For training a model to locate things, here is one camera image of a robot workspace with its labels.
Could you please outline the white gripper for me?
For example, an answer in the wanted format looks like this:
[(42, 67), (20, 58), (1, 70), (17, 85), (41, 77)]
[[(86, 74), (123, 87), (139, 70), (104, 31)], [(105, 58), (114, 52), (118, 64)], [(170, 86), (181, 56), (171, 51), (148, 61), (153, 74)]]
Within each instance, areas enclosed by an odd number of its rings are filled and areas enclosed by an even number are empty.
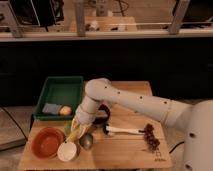
[(81, 138), (88, 130), (88, 124), (81, 124), (77, 118), (73, 118), (71, 123), (71, 135), (75, 138)]

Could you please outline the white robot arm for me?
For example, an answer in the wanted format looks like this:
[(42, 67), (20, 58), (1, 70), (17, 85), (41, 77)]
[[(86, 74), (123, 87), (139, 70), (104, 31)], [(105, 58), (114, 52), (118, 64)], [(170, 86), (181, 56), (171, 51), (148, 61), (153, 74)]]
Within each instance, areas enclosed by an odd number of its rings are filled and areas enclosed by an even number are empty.
[(106, 78), (88, 81), (84, 92), (75, 111), (77, 124), (71, 126), (72, 130), (91, 125), (103, 102), (118, 104), (184, 132), (183, 171), (213, 171), (213, 100), (190, 105), (121, 90)]

